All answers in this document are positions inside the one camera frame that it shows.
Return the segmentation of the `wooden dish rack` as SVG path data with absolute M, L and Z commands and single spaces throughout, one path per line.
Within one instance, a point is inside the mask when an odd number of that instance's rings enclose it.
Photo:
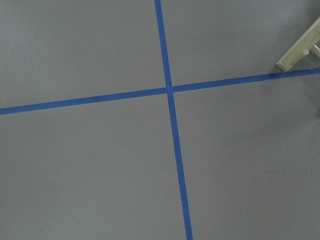
M 320 18 L 302 34 L 293 46 L 280 58 L 276 65 L 284 72 L 291 70 L 302 58 L 309 53 L 320 57 Z

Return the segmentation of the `long blue tape strip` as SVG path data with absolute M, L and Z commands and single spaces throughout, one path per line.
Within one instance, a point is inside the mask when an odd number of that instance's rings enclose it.
M 185 237 L 187 240 L 192 240 L 194 237 L 193 237 L 192 222 L 191 222 L 190 209 L 189 209 L 187 185 L 186 185 L 184 163 L 183 163 L 183 156 L 182 156 L 182 149 L 181 149 L 181 142 L 180 142 L 180 135 L 179 135 L 179 127 L 178 127 L 178 121 L 177 121 L 174 88 L 173 88 L 172 79 L 171 79 L 170 61 L 169 61 L 169 54 L 168 54 L 168 48 L 167 48 L 165 23 L 164 23 L 163 11 L 162 11 L 162 2 L 160 0 L 155 0 L 154 5 L 155 5 L 155 13 L 156 13 L 159 41 L 160 41 L 163 73 L 164 73 L 164 79 L 165 79 L 165 89 L 166 89 L 166 95 L 167 95 L 170 126 L 171 126 L 171 132 L 172 132 L 172 141 L 173 141 L 173 147 L 174 147 L 178 185 L 179 185 L 179 192 L 180 192 L 180 199 L 181 199 L 181 208 L 182 208 L 182 215 L 183 215 L 184 228 L 185 228 Z

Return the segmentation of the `crossing blue tape strip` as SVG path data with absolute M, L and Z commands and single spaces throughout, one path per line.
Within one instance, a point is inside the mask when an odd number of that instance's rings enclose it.
M 300 77 L 300 76 L 317 75 L 319 73 L 320 73 L 320 69 L 317 67 L 313 69 L 301 69 L 301 70 L 294 70 L 294 71 L 287 71 L 287 72 L 277 72 L 277 73 L 268 73 L 268 74 L 253 75 L 253 76 L 246 76 L 246 77 L 228 78 L 228 79 L 222 79 L 222 80 L 176 85 L 172 87 L 171 92 L 172 93 L 187 92 L 187 91 L 201 90 L 201 89 L 208 89 L 208 88 L 271 81 L 271 80 L 286 79 L 286 78 L 293 78 L 293 77 Z M 129 91 L 129 92 L 106 94 L 106 95 L 59 100 L 59 101 L 52 101 L 52 102 L 5 107 L 0 109 L 0 114 L 1 115 L 17 114 L 17 113 L 23 113 L 23 112 L 64 108 L 64 107 L 70 107 L 70 106 L 94 104 L 94 103 L 101 103 L 101 102 L 108 102 L 108 101 L 115 101 L 115 100 L 163 95 L 166 93 L 167 93 L 167 89 L 165 87 L 144 89 L 144 90 L 137 90 L 137 91 Z

